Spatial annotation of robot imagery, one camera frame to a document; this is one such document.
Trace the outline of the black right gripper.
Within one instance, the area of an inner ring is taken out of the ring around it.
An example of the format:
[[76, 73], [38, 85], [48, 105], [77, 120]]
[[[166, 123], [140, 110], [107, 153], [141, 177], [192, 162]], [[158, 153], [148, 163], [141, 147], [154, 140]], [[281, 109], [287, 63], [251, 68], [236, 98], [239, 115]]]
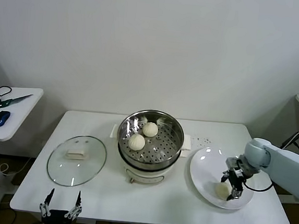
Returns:
[[225, 182], [229, 179], [232, 186], [230, 195], [226, 198], [227, 201], [239, 199], [242, 195], [243, 182], [245, 181], [245, 175], [242, 169], [231, 168], [229, 171], [224, 171], [221, 178], [221, 182]]

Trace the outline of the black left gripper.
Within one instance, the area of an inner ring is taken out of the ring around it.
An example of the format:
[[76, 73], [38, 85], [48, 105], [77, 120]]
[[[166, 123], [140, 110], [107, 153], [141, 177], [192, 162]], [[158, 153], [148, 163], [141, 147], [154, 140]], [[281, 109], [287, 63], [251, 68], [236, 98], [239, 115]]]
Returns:
[[43, 224], [71, 224], [81, 213], [81, 191], [78, 193], [75, 206], [70, 210], [50, 210], [49, 203], [53, 197], [55, 188], [51, 190], [43, 203], [39, 204]]

